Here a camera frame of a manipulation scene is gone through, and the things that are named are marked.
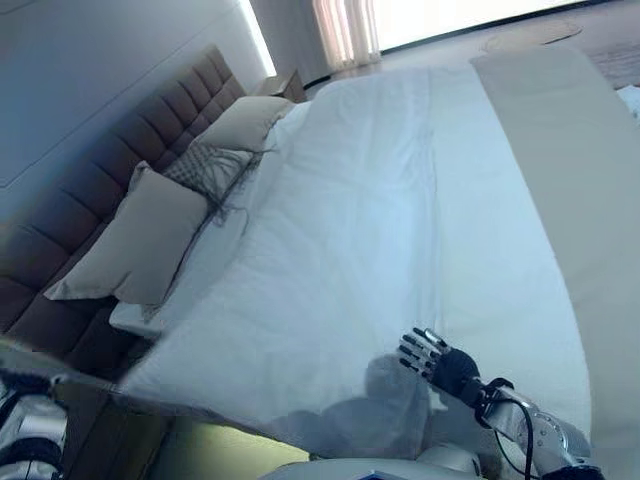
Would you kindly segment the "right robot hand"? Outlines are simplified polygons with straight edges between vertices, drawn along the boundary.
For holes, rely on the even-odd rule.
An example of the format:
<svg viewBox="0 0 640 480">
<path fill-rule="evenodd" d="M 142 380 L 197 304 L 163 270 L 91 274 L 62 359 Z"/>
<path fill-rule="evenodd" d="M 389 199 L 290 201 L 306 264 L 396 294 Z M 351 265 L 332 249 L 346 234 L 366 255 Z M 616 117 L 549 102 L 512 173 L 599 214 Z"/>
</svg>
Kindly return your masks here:
<svg viewBox="0 0 640 480">
<path fill-rule="evenodd" d="M 462 401 L 470 408 L 484 398 L 484 384 L 475 361 L 451 347 L 430 329 L 414 328 L 398 347 L 400 363 L 431 386 Z"/>
</svg>

